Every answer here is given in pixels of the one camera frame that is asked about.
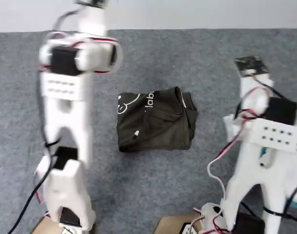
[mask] black t-shirt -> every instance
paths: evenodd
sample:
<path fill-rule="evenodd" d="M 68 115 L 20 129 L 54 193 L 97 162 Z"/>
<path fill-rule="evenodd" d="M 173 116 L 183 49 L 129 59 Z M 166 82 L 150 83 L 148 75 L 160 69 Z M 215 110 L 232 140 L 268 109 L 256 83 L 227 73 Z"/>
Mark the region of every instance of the black t-shirt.
<path fill-rule="evenodd" d="M 178 87 L 148 94 L 122 93 L 118 104 L 119 150 L 189 149 L 197 115 L 190 93 L 182 93 Z"/>

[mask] white wall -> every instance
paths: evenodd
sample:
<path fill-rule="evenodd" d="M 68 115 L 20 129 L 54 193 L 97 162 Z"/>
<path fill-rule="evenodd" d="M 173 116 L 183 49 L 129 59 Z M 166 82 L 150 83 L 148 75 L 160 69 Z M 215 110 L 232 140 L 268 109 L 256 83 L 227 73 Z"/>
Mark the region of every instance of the white wall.
<path fill-rule="evenodd" d="M 0 32 L 49 30 L 73 3 L 0 0 Z M 109 0 L 107 19 L 110 29 L 297 28 L 297 0 Z"/>

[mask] cardboard box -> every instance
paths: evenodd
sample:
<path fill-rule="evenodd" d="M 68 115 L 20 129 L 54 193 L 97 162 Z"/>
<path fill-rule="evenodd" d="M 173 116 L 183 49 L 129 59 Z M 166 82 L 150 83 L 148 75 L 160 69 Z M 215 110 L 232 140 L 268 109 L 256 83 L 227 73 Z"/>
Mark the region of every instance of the cardboard box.
<path fill-rule="evenodd" d="M 195 218 L 199 217 L 197 214 L 165 216 L 162 217 L 156 226 L 153 234 L 186 234 L 181 233 L 184 226 L 190 224 Z M 200 223 L 194 225 L 196 232 L 201 230 Z M 31 234 L 69 234 L 67 230 L 61 228 L 57 223 L 52 222 L 50 218 L 43 217 L 35 226 Z"/>
<path fill-rule="evenodd" d="M 43 217 L 35 226 L 31 234 L 65 234 L 64 228 L 61 228 L 57 223 L 52 222 L 48 217 Z"/>
<path fill-rule="evenodd" d="M 186 223 L 190 224 L 195 218 L 198 217 L 198 214 L 164 216 L 159 220 L 153 234 L 186 234 L 181 233 Z M 199 222 L 196 222 L 194 229 L 197 233 L 201 230 L 201 225 Z"/>

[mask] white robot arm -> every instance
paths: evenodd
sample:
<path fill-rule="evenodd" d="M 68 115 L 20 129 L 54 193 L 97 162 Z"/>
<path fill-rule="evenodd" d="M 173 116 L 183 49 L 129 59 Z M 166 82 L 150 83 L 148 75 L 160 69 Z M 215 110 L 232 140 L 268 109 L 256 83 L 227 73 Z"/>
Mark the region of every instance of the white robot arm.
<path fill-rule="evenodd" d="M 241 77 L 241 97 L 245 98 L 241 109 L 252 109 L 263 116 L 243 126 L 236 169 L 228 183 L 226 199 L 221 202 L 229 231 L 236 223 L 240 202 L 256 184 L 261 185 L 264 207 L 273 213 L 283 213 L 286 197 L 295 188 L 294 185 L 286 192 L 288 170 L 297 165 L 297 103 L 273 98 L 262 90 L 267 89 L 265 85 L 272 87 L 273 82 L 259 57 L 238 59 L 236 63 Z M 246 67 L 249 63 L 255 67 L 254 71 Z M 231 139 L 241 126 L 234 115 L 225 117 L 224 122 Z M 278 233 L 279 215 L 264 211 L 263 220 L 266 234 Z"/>
<path fill-rule="evenodd" d="M 93 159 L 93 78 L 94 73 L 116 71 L 122 50 L 116 39 L 106 36 L 105 1 L 78 3 L 82 5 L 78 32 L 52 32 L 40 48 L 47 141 L 57 141 L 61 128 L 68 128 L 77 144 L 52 150 L 57 160 L 43 183 L 43 198 L 54 222 L 74 234 L 87 234 L 96 220 L 83 177 Z M 45 154 L 37 167 L 40 178 L 49 165 L 50 156 Z"/>
<path fill-rule="evenodd" d="M 272 88 L 269 71 L 259 57 L 236 59 L 236 65 L 241 102 L 235 114 L 224 117 L 224 123 L 228 142 L 241 140 L 241 148 L 225 199 L 220 206 L 206 204 L 201 209 L 202 233 L 224 234 L 227 229 L 233 234 L 278 234 L 286 198 L 297 186 L 297 103 Z M 241 201 L 256 184 L 262 188 L 264 222 L 238 216 Z"/>

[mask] gray carpet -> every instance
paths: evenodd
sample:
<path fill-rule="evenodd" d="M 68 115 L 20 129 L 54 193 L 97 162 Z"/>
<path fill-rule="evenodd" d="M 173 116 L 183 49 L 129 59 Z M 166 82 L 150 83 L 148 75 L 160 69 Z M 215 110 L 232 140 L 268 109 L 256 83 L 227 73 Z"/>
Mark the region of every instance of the gray carpet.
<path fill-rule="evenodd" d="M 206 165 L 224 146 L 222 117 L 234 110 L 239 78 L 233 59 L 259 55 L 276 88 L 297 101 L 297 30 L 111 31 L 124 50 L 122 68 L 95 77 L 94 162 L 87 188 L 98 216 L 99 234 L 150 234 L 163 215 L 191 213 L 194 206 L 219 202 L 221 188 Z M 32 191 L 41 155 L 35 100 L 38 49 L 45 33 L 0 34 L 0 234 L 9 231 Z M 199 110 L 189 151 L 118 151 L 116 109 L 119 92 L 148 92 L 179 86 L 192 93 Z M 73 144 L 64 137 L 64 144 Z M 228 180 L 237 144 L 214 165 Z M 261 213 L 261 194 L 245 198 Z M 15 233 L 26 234 L 43 215 L 34 199 Z M 284 220 L 280 234 L 297 234 Z"/>

